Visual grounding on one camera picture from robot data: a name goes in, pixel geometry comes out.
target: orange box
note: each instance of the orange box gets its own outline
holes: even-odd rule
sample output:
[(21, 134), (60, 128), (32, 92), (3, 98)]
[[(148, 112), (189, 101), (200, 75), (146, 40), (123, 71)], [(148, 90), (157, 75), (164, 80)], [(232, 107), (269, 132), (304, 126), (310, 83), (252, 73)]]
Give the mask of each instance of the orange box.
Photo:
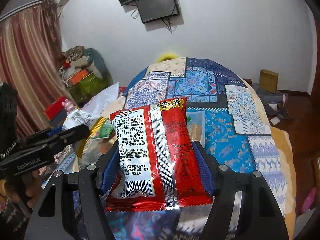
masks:
[(85, 78), (89, 73), (87, 72), (86, 69), (83, 69), (79, 71), (77, 74), (75, 74), (72, 78), (71, 81), (75, 85), (79, 83), (83, 78)]

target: pink plush toy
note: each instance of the pink plush toy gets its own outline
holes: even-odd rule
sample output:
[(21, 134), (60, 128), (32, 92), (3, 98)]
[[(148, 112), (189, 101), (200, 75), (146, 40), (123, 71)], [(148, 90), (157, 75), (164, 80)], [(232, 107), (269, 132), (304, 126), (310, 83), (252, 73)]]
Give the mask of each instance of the pink plush toy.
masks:
[(73, 102), (68, 99), (64, 100), (64, 102), (62, 102), (62, 105), (63, 105), (64, 109), (67, 111), (67, 114), (69, 114), (73, 109), (77, 108), (73, 104)]

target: finger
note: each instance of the finger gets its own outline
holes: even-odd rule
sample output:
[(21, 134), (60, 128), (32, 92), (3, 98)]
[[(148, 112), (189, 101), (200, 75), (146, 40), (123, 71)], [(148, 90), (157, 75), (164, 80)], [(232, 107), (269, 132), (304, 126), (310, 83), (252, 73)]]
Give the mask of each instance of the finger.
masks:
[(26, 189), (26, 195), (28, 197), (32, 197), (33, 195), (38, 194), (39, 192), (42, 191), (41, 188), (42, 185), (42, 178), (41, 176), (39, 176), (36, 179), (33, 179), (33, 181), (31, 182), (31, 184), (28, 186), (28, 188)]
[(14, 190), (14, 186), (12, 185), (9, 185), (8, 183), (4, 183), (3, 184), (3, 189), (5, 191), (5, 193), (7, 194), (7, 197), (9, 200), (15, 202), (15, 203), (18, 203), (19, 200), (20, 200), (20, 197), (19, 195), (15, 192)]
[(36, 179), (39, 177), (39, 174), (40, 174), (40, 170), (35, 170), (32, 172), (32, 176)]
[(38, 201), (38, 199), (39, 199), (39, 197), (40, 197), (40, 194), (34, 195), (31, 199), (28, 200), (27, 206), (29, 208), (34, 208), (36, 203), (37, 203), (37, 201)]

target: white ingredient label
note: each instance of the white ingredient label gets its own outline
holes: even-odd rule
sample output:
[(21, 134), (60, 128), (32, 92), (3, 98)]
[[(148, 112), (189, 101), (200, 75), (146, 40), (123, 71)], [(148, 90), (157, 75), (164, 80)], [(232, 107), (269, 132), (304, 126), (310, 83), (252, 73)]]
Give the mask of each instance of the white ingredient label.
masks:
[(112, 192), (117, 198), (155, 196), (153, 187), (143, 109), (115, 116), (120, 167), (125, 175)]

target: pink slipper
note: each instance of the pink slipper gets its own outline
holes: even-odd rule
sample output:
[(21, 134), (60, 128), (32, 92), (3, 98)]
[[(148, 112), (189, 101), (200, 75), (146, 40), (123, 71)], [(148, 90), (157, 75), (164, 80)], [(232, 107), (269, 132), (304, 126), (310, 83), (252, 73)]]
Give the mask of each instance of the pink slipper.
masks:
[(316, 201), (316, 192), (316, 187), (313, 187), (312, 190), (310, 190), (308, 196), (306, 197), (301, 206), (301, 214), (311, 209), (312, 204)]

